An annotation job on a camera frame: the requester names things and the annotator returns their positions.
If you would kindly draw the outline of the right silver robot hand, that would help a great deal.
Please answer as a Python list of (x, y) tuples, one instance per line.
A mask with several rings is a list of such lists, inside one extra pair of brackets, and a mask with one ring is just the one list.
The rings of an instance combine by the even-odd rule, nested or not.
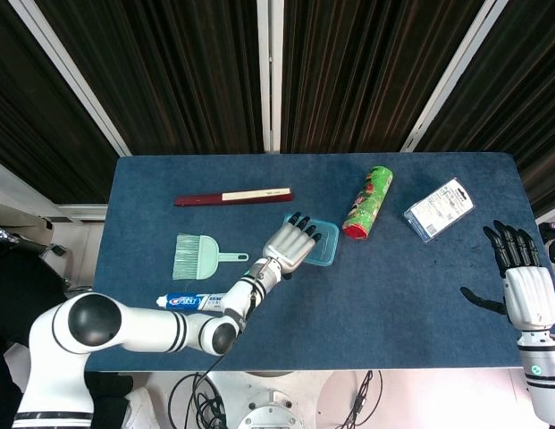
[(503, 285), (503, 300), (476, 295), (468, 287), (460, 292), (473, 305), (505, 315), (521, 332), (547, 331), (555, 325), (555, 287), (542, 265), (531, 235), (498, 220), (483, 227), (490, 241)]

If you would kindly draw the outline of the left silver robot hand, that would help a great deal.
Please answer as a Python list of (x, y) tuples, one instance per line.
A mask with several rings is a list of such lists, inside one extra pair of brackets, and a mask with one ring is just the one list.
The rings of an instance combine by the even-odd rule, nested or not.
[(310, 221), (310, 216), (296, 212), (265, 243), (263, 257), (274, 259), (281, 267), (282, 274), (290, 275), (296, 271), (322, 238), (322, 234)]

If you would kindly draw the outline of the clear plastic container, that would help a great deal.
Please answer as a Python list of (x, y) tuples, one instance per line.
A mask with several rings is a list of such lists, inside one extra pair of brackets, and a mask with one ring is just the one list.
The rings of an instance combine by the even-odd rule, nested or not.
[(311, 217), (303, 230), (314, 226), (314, 233), (320, 233), (321, 238), (304, 259), (305, 264), (329, 266), (332, 264), (339, 238), (339, 228), (336, 224)]

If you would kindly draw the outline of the clear blue plastic box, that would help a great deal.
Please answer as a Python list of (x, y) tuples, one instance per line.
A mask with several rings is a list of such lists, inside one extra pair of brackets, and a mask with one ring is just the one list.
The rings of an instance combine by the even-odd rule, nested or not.
[(334, 261), (339, 236), (336, 224), (300, 212), (288, 214), (275, 235), (277, 248), (286, 257), (319, 267)]

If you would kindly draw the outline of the green and red snack canister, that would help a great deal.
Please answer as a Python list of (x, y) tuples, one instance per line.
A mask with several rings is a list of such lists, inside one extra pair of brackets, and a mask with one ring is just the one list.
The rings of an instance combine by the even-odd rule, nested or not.
[(355, 240), (368, 238), (392, 179), (393, 172), (385, 166), (371, 169), (341, 226), (345, 235)]

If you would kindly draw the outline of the pale green hand brush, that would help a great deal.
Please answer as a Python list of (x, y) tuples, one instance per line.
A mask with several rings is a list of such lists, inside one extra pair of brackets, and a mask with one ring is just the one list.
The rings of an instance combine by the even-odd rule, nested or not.
[(172, 267), (174, 280), (206, 280), (220, 263), (247, 262), (247, 253), (221, 252), (217, 241), (207, 235), (177, 235)]

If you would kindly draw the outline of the dark red folded fan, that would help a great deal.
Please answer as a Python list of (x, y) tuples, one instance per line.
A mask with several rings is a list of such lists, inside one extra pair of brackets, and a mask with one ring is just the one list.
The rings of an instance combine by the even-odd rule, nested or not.
[(254, 189), (179, 196), (174, 199), (174, 205), (177, 207), (231, 206), (289, 202), (292, 197), (291, 188)]

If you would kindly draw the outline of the blue velvet table cloth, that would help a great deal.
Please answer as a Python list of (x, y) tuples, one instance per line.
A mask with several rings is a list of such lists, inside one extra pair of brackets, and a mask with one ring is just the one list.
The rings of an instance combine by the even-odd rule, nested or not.
[[(176, 282), (176, 236), (214, 237), (257, 259), (300, 212), (342, 223), (370, 169), (393, 181), (366, 240), (340, 237), (333, 263), (302, 265), (253, 313), (222, 370), (519, 366), (517, 332), (461, 294), (499, 300), (502, 285), (483, 227), (494, 220), (537, 234), (513, 158), (504, 153), (132, 156), (116, 165), (96, 291), (153, 307), (172, 291), (224, 292), (248, 269), (222, 264), (205, 281)], [(403, 214), (456, 177), (475, 209), (423, 243)], [(291, 188), (289, 202), (177, 207), (179, 196)]]

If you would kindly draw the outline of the blue white toothpaste tube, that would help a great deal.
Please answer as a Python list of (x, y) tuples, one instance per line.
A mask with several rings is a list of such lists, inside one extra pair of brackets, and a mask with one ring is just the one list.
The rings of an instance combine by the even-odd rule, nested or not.
[(156, 304), (161, 308), (180, 311), (222, 312), (224, 293), (175, 292), (160, 296)]

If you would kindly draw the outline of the clear blister pack card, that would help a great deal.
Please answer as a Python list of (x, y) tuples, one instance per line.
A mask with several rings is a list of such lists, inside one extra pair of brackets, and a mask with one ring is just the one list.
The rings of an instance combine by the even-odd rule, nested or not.
[(467, 189), (454, 177), (403, 214), (412, 230), (427, 243), (475, 209)]

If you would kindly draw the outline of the dark brown curtain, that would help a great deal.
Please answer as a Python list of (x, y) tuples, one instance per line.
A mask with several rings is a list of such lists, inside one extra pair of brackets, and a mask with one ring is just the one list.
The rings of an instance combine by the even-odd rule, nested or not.
[(285, 0), (281, 151), (400, 151), (483, 3)]
[(105, 204), (118, 155), (0, 0), (0, 164), (57, 205)]
[(256, 0), (36, 0), (135, 156), (264, 150)]
[(416, 148), (507, 153), (534, 214), (555, 208), (555, 0), (509, 0)]

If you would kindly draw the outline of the white upright frame post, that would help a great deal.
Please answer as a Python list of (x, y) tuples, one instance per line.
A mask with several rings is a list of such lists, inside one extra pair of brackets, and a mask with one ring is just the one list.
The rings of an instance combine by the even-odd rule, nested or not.
[(285, 0), (256, 0), (264, 151), (281, 152)]

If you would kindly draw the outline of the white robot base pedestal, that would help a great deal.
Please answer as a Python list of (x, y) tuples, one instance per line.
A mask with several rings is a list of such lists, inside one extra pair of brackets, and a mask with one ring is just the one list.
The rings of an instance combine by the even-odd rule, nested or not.
[(331, 371), (215, 371), (228, 429), (316, 429), (317, 403)]

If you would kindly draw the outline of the white slanted frame post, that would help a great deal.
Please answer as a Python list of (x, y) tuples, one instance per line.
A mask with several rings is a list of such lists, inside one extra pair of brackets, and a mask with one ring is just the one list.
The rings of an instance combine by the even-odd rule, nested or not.
[(404, 140), (400, 149), (402, 153), (413, 152), (418, 147), (508, 2), (509, 0), (484, 0), (422, 112)]
[(61, 39), (41, 12), (35, 0), (7, 0), (67, 86), (80, 101), (94, 124), (104, 135), (119, 157), (131, 156), (126, 141), (117, 130), (93, 89), (87, 83), (77, 64)]

